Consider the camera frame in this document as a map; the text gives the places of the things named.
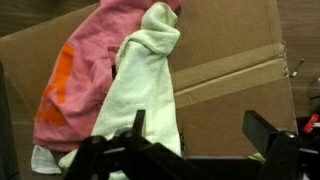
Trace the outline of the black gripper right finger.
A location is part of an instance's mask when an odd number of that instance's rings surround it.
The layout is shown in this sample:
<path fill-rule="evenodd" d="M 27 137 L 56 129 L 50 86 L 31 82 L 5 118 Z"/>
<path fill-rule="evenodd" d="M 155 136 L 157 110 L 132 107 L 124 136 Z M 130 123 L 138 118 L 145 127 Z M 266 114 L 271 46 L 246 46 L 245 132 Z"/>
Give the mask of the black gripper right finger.
<path fill-rule="evenodd" d="M 266 157 L 279 131 L 254 110 L 246 110 L 242 132 L 256 150 Z"/>

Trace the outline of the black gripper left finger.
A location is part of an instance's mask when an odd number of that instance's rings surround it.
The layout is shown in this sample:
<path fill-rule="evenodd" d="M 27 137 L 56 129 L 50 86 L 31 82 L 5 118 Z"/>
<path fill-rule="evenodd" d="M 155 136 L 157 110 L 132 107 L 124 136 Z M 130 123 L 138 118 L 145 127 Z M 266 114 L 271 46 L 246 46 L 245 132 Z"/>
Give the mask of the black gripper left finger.
<path fill-rule="evenodd" d="M 135 115 L 132 129 L 137 135 L 142 135 L 145 120 L 145 110 L 138 110 Z"/>

